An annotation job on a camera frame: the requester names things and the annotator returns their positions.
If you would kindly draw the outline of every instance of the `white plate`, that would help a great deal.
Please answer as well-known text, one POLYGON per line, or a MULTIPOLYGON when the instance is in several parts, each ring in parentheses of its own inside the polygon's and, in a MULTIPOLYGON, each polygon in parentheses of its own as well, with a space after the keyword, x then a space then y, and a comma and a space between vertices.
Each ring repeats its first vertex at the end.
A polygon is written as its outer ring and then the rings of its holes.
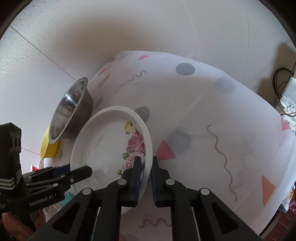
POLYGON ((86 187, 93 190, 105 188, 120 179, 120 173, 132 167, 136 155, 143 157, 141 198, 153 159, 149 131, 140 116, 127 107, 112 106, 99 111, 82 128, 73 147, 71 170, 85 165, 93 170, 90 178, 73 185, 75 192, 86 187))

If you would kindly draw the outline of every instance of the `white electronic device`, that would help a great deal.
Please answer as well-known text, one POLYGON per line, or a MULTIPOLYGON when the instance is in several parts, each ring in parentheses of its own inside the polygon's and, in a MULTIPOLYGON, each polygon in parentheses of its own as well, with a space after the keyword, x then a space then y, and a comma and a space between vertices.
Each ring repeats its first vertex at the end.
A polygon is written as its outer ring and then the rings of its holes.
POLYGON ((281 104, 287 110, 296 112, 296 80, 291 78, 282 94, 281 104))

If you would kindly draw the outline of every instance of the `tile floor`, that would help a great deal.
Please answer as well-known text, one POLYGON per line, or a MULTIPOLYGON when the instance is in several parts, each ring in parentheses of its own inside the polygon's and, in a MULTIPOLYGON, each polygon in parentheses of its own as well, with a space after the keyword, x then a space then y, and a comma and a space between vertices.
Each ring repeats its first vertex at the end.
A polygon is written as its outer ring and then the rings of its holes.
POLYGON ((194 58, 268 102, 273 72, 296 59, 287 33, 258 0, 33 0, 0 40, 0 123, 22 129, 23 171, 38 162, 65 91, 122 50, 194 58))

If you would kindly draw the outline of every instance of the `yellow bowl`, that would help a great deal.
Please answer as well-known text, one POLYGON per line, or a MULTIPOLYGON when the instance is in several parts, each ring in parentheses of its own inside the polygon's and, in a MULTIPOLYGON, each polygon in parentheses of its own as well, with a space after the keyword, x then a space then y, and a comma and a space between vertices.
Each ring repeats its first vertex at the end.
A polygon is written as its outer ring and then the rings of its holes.
POLYGON ((59 146, 59 140, 54 144, 49 143, 48 134, 49 134, 49 127, 46 129, 46 132, 44 134, 42 144, 41 144, 40 158, 42 160, 44 158, 52 158, 52 157, 54 157, 56 152, 57 152, 57 148, 59 146))

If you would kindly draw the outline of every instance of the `patterned tablecloth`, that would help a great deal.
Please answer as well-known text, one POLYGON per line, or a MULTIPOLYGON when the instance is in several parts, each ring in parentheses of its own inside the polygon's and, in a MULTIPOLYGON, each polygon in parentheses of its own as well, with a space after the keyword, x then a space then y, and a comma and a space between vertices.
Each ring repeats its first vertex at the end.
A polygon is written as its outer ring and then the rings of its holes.
MULTIPOLYGON (((146 123, 159 165, 171 178, 207 187, 255 232, 270 221, 296 180, 295 135, 264 99, 223 71, 195 60, 124 51, 90 81, 92 115, 114 105, 146 123)), ((70 163, 62 140, 52 165, 70 163)), ((172 240, 170 210, 153 204, 151 184, 122 216, 127 241, 172 240)))

